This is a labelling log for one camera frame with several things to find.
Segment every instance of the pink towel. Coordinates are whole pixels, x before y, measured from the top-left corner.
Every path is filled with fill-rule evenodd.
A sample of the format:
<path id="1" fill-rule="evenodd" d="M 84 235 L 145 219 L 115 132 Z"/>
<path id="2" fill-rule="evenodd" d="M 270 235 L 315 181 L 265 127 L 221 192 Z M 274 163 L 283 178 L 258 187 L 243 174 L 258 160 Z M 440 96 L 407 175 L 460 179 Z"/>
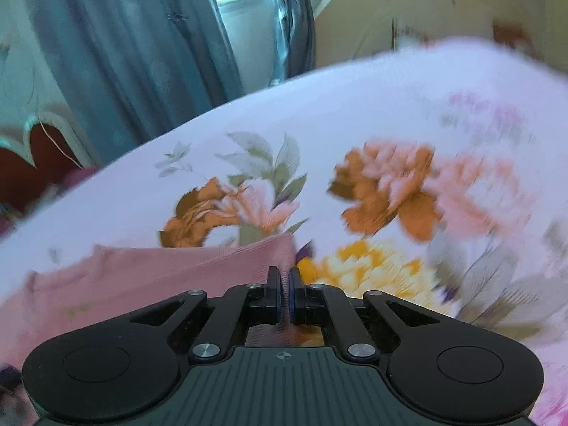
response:
<path id="1" fill-rule="evenodd" d="M 109 248 L 52 274 L 30 273 L 0 306 L 0 363 L 22 368 L 44 341 L 134 311 L 186 290 L 222 296 L 232 286 L 265 283 L 269 266 L 285 275 L 294 265 L 291 234 L 240 248 Z M 255 327 L 248 345 L 289 345 L 287 326 Z M 26 424 L 37 417 L 29 411 Z"/>

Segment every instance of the metal screw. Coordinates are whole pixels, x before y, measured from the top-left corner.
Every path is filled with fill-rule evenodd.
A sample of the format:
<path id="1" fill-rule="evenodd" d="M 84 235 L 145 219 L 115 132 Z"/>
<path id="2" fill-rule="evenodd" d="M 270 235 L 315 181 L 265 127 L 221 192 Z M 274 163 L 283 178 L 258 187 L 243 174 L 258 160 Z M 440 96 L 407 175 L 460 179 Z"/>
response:
<path id="1" fill-rule="evenodd" d="M 374 347 L 366 343 L 351 344 L 347 349 L 347 352 L 353 357 L 371 357 L 376 351 Z"/>
<path id="2" fill-rule="evenodd" d="M 219 354 L 221 350 L 219 349 L 219 346 L 217 346 L 217 344 L 203 343 L 195 346 L 192 352 L 197 357 L 207 358 L 215 357 L 215 355 Z"/>

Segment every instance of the dark curtain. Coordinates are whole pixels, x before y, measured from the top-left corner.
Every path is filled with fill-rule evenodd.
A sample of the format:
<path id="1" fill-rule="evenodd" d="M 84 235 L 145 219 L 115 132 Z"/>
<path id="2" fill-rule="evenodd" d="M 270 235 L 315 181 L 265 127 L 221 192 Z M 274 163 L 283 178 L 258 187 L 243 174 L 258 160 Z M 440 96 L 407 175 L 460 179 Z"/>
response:
<path id="1" fill-rule="evenodd" d="M 59 87 L 108 163 L 242 95 L 216 0 L 27 0 Z"/>
<path id="2" fill-rule="evenodd" d="M 315 28 L 310 0 L 276 0 L 272 84 L 313 69 Z"/>

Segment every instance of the wire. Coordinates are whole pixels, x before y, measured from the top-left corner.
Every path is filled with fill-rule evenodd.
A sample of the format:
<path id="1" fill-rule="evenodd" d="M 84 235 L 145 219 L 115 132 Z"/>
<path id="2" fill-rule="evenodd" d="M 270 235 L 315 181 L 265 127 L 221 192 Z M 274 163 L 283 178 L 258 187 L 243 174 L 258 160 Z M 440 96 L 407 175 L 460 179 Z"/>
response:
<path id="1" fill-rule="evenodd" d="M 67 155 L 65 152 L 63 152 L 63 149 L 59 147 L 59 144 L 57 142 L 55 142 L 55 140 L 48 134 L 47 130 L 45 129 L 45 126 L 43 125 L 42 120 L 39 120 L 39 124 L 42 126 L 42 130 L 45 133 L 45 135 L 49 138 L 49 140 L 51 142 L 53 142 L 53 145 L 56 146 L 56 148 L 59 150 L 59 152 L 61 152 L 64 156 L 66 156 L 69 160 L 71 160 L 73 163 L 75 163 L 75 165 L 77 166 L 77 168 L 83 168 L 79 163 L 77 163 L 77 161 L 70 157 L 69 155 Z"/>

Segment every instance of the bed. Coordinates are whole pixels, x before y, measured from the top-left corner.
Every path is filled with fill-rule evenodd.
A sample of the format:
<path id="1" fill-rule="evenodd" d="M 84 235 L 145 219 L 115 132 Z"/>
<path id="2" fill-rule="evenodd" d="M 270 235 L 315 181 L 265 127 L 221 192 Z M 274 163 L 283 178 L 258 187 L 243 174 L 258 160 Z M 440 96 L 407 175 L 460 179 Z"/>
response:
<path id="1" fill-rule="evenodd" d="M 566 424 L 567 109 L 565 76 L 476 39 L 317 70 L 141 146 L 32 216 L 0 242 L 0 296 L 96 244 L 290 231 L 307 283 L 383 289 L 526 344 L 546 374 L 532 419 Z"/>

